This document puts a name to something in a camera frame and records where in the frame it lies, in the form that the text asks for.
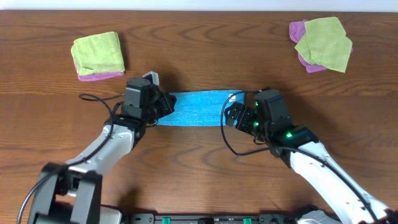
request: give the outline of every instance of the blue cloth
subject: blue cloth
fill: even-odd
[[[228,97],[239,90],[210,90],[171,93],[177,98],[174,112],[159,119],[157,125],[167,126],[219,126],[221,109]],[[244,103],[244,93],[235,96]]]

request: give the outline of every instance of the purple cloth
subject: purple cloth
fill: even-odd
[[[107,78],[113,78],[124,75],[124,72],[101,72],[101,73],[94,73],[91,75],[79,75],[79,73],[77,72],[76,63],[75,62],[73,63],[75,64],[77,77],[82,82],[98,81],[98,80],[104,80]]]
[[[305,21],[307,20],[304,19],[303,21],[291,22],[289,24],[289,36],[293,40],[293,42],[298,43],[300,39],[303,37],[305,33],[305,25],[304,25]],[[322,65],[317,65],[317,64],[310,65],[308,62],[304,60],[304,58],[300,54],[298,54],[298,60],[305,66],[308,73],[319,72],[328,69]]]

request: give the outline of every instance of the yellow-green cloth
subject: yellow-green cloth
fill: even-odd
[[[309,64],[345,72],[353,43],[336,17],[305,22],[305,33],[295,46]]]
[[[117,33],[90,35],[79,38],[73,43],[71,52],[79,75],[124,71]]]

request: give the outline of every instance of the green connector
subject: green connector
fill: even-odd
[[[162,219],[162,224],[170,224],[171,222],[172,222],[171,218],[163,218]]]
[[[251,224],[251,218],[244,218],[243,224]]]

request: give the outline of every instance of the wooden table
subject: wooden table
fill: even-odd
[[[346,73],[308,74],[289,39],[292,21],[336,16],[353,41]],[[73,40],[115,31],[124,77],[79,82]],[[123,93],[153,70],[168,91],[258,90],[285,95],[364,189],[398,208],[398,15],[329,12],[0,12],[0,223],[12,223],[42,166],[75,157],[107,112],[79,93]],[[227,131],[240,151],[252,138]],[[312,186],[268,152],[234,156],[219,127],[148,129],[103,183],[102,203],[127,212],[258,213],[313,203]]]

